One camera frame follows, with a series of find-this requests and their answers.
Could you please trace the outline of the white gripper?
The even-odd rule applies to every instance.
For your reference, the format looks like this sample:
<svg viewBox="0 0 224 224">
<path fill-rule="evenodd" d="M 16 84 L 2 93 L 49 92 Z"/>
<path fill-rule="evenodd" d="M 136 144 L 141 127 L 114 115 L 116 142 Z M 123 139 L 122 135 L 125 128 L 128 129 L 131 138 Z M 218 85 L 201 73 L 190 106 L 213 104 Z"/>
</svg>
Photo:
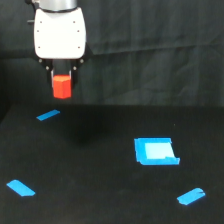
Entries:
<svg viewBox="0 0 224 224">
<path fill-rule="evenodd" d="M 87 34 L 82 9 L 64 12 L 37 9 L 34 20 L 34 48 L 38 61 L 48 70 L 48 82 L 53 88 L 54 60 L 71 63 L 71 84 L 78 83 L 78 65 L 84 62 Z"/>
</svg>

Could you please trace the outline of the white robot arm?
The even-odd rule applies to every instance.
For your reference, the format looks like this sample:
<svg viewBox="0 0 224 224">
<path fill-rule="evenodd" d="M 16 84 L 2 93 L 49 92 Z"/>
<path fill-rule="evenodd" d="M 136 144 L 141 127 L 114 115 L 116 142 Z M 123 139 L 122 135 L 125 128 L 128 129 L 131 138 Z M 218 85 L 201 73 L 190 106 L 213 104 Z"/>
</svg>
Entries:
<svg viewBox="0 0 224 224">
<path fill-rule="evenodd" d="M 69 78 L 74 86 L 78 68 L 92 54 L 87 45 L 87 34 L 82 9 L 77 0 L 25 0 L 34 10 L 34 51 L 53 82 L 54 60 L 70 63 Z"/>
</svg>

